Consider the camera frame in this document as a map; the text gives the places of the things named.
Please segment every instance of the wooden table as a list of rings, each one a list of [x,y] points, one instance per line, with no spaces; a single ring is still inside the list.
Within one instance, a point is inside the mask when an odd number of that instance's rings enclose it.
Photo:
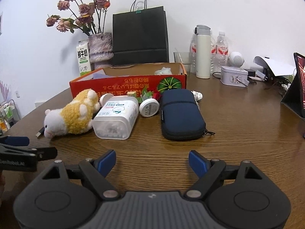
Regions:
[[[286,229],[301,229],[305,224],[305,123],[280,105],[281,96],[265,83],[247,89],[225,86],[218,79],[201,80],[193,75],[188,89],[203,94],[201,113],[207,128],[216,132],[195,141],[172,142],[161,134],[160,118],[139,116],[127,140],[104,140],[88,132],[48,140],[36,138],[44,111],[65,106],[72,100],[69,89],[53,97],[25,116],[8,132],[28,136],[33,147],[56,146],[58,159],[76,164],[85,157],[96,158],[113,149],[117,162],[107,179],[121,192],[133,190],[186,190],[197,177],[188,165],[188,153],[220,158],[228,164],[250,159],[289,197],[292,213]],[[39,171],[50,161],[40,162]],[[16,195],[37,173],[3,171],[6,189],[0,208],[0,228],[19,228],[12,212]]]

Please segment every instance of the yellow plush sheep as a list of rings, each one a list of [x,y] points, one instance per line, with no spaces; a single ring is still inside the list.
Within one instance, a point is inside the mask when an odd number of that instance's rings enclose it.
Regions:
[[[92,89],[80,92],[62,109],[45,111],[45,137],[81,134],[92,128],[92,116],[100,109],[97,94]]]

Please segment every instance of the black clamp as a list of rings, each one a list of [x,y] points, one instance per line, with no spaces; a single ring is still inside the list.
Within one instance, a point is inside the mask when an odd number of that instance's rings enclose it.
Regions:
[[[37,170],[38,161],[56,158],[55,147],[29,148],[29,143],[28,137],[0,137],[0,171],[33,172]]]
[[[291,212],[287,196],[251,161],[227,165],[196,151],[189,164],[199,180],[179,191],[118,190],[105,178],[115,151],[65,165],[55,160],[14,202],[28,229],[213,228],[280,229]],[[69,181],[80,179],[82,186]],[[235,179],[224,185],[224,180]]]

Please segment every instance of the wall outlet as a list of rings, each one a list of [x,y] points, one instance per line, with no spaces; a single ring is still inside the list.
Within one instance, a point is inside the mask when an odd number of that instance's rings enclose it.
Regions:
[[[35,102],[35,108],[38,108],[42,103],[45,103],[45,102]]]

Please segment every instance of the cotton swab container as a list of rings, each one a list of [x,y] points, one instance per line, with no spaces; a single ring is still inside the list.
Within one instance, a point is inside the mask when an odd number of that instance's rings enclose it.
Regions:
[[[101,139],[127,139],[139,115],[139,103],[133,96],[110,98],[93,119],[93,129]]]

